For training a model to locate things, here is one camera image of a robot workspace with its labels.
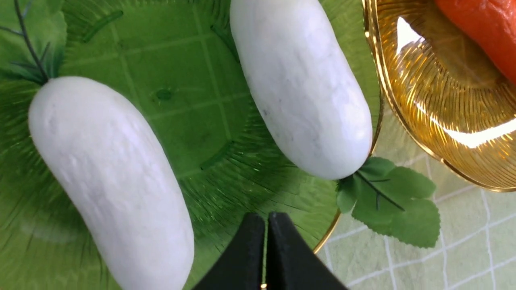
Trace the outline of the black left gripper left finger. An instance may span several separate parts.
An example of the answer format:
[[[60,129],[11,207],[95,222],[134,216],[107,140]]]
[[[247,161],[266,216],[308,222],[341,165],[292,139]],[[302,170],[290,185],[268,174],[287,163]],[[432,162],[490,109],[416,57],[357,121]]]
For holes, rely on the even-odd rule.
[[[230,244],[194,289],[259,290],[264,242],[264,219],[257,213],[247,213]]]

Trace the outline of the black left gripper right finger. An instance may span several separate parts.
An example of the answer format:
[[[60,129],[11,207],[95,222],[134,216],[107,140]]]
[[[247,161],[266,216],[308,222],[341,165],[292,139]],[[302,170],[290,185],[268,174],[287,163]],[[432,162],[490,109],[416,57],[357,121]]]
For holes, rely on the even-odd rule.
[[[346,290],[304,242],[287,213],[268,217],[268,290]]]

